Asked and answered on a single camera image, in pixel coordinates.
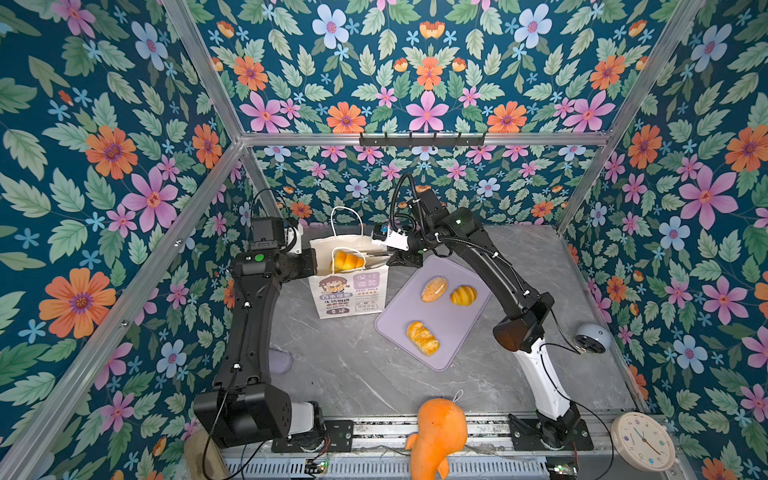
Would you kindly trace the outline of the segmented loaf fake bread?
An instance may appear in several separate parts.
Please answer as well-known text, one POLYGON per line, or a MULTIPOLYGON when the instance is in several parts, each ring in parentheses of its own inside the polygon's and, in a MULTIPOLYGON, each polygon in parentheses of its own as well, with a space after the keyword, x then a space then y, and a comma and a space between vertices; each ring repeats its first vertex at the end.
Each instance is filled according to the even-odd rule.
POLYGON ((363 269, 366 266, 365 257, 352 250, 337 250, 332 255, 331 271, 346 272, 363 269))

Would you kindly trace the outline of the sesame oval fake bread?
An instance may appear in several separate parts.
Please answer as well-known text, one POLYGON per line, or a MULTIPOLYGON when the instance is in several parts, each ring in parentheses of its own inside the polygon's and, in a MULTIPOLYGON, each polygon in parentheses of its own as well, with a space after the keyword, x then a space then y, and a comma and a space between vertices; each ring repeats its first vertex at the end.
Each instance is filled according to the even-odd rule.
POLYGON ((432 303, 440 299, 448 289, 448 280, 442 276, 436 276, 430 279, 424 286, 421 293, 421 300, 425 303, 432 303))

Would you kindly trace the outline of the white printed paper bag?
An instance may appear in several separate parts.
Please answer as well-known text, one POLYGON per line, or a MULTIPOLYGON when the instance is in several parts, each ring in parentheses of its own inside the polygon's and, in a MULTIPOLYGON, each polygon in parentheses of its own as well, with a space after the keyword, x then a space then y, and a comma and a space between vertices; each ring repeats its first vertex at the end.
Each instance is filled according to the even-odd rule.
POLYGON ((387 264, 372 269, 331 271, 332 255, 337 250, 388 252, 386 246, 375 244, 365 233, 361 216, 356 211, 351 214, 359 224, 356 233, 340 234, 331 223, 330 236, 309 241, 317 259, 317 274, 309 278, 309 286, 321 319, 381 313, 386 307, 387 264))

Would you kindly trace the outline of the striped round fake bread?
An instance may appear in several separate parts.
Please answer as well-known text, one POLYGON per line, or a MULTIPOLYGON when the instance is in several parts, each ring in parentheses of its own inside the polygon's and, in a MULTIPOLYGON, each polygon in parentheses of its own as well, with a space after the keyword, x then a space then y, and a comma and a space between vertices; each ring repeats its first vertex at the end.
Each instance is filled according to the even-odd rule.
POLYGON ((450 295, 450 300, 454 305, 468 307, 478 298, 477 290, 469 285, 457 287, 450 295))

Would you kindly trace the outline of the twisted glazed fake bread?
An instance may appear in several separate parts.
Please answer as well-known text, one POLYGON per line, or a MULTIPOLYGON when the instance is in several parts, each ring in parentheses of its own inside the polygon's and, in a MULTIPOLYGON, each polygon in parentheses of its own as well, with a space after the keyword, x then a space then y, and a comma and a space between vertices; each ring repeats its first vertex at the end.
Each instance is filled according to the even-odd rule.
POLYGON ((427 357, 434 355, 440 348, 439 340, 422 322, 411 323, 406 330, 406 335, 414 346, 427 357))

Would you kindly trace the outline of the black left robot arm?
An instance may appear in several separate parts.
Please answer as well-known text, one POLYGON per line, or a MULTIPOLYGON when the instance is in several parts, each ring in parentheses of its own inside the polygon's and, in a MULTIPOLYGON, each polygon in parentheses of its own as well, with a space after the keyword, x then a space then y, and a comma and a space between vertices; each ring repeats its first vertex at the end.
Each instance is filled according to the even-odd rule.
POLYGON ((326 436, 315 402, 293 403, 272 385, 270 338, 282 285, 317 272, 315 251, 291 249, 298 235, 280 217, 251 222, 253 240, 231 262, 234 305, 229 341, 212 389, 194 400, 193 410, 221 449, 277 439, 318 447, 326 436))

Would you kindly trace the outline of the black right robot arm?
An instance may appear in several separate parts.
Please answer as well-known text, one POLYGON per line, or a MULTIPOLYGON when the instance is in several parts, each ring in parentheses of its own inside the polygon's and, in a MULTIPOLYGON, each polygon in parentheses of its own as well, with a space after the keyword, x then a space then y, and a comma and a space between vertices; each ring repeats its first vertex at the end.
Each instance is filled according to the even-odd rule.
POLYGON ((479 218, 468 208, 453 211, 431 189, 419 189, 403 174, 390 201, 387 236, 397 238, 390 266, 421 267, 427 251, 456 254, 479 276, 500 303, 505 317, 493 328, 497 343, 515 354, 533 393, 537 436, 551 449, 571 444, 581 414, 554 370, 544 323, 554 298, 525 281, 497 249, 479 218))

